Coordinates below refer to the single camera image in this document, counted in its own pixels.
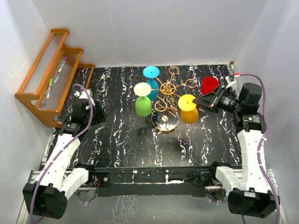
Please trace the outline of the yellow wine glass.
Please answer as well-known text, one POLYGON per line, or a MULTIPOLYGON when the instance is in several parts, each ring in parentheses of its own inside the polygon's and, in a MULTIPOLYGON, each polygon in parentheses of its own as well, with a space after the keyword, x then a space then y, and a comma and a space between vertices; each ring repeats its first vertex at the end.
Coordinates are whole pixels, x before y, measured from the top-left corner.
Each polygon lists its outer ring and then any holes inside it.
POLYGON ((185 94, 178 100, 178 106, 181 110, 181 117, 184 123, 194 124, 199 119, 197 105, 193 102, 195 97, 191 94, 185 94))

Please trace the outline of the red wine glass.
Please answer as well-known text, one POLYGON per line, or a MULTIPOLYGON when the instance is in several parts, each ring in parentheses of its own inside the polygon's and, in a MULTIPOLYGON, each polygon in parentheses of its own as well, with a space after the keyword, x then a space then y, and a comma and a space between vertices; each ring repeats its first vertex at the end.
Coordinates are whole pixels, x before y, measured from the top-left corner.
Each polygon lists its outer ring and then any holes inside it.
POLYGON ((202 93, 204 95, 211 93, 214 91, 219 85, 218 79, 214 77, 205 77, 202 81, 202 93))

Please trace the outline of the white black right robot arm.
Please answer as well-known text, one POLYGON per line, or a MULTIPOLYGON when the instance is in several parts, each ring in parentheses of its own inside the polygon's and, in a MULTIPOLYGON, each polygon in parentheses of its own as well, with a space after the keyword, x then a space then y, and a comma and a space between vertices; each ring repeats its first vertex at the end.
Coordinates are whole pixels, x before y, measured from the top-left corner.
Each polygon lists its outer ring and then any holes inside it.
POLYGON ((280 198, 266 174, 263 142, 267 128, 264 116, 258 112, 261 96, 262 87, 254 83, 243 84, 238 97, 219 85, 193 103, 213 112, 222 109, 232 113, 241 147, 242 178, 237 177, 232 165, 213 162, 209 182, 224 187, 232 214, 266 218, 279 208, 280 198))

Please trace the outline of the green wine glass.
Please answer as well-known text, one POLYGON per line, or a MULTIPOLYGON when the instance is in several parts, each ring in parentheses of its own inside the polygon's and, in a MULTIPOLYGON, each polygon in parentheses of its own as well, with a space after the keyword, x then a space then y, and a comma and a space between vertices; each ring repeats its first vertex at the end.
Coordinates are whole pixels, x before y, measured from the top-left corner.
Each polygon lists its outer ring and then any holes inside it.
POLYGON ((135 102, 135 111, 139 116, 146 117, 151 114, 152 104, 148 95, 151 93, 151 86, 141 82, 134 86, 134 93, 138 96, 135 102))

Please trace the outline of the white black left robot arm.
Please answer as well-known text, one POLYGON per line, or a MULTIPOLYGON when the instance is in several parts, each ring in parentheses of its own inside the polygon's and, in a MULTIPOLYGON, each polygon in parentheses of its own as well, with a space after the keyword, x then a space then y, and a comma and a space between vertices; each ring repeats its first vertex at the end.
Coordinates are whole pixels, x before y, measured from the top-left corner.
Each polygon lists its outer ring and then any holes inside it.
POLYGON ((33 224, 48 217, 60 219, 66 211, 69 198, 81 185, 92 186, 96 174, 92 165, 80 164, 68 175, 65 173, 71 158, 90 126, 105 122, 106 113, 99 101, 85 98, 73 103, 71 120, 63 123, 50 158, 33 183, 26 183, 22 193, 33 224))

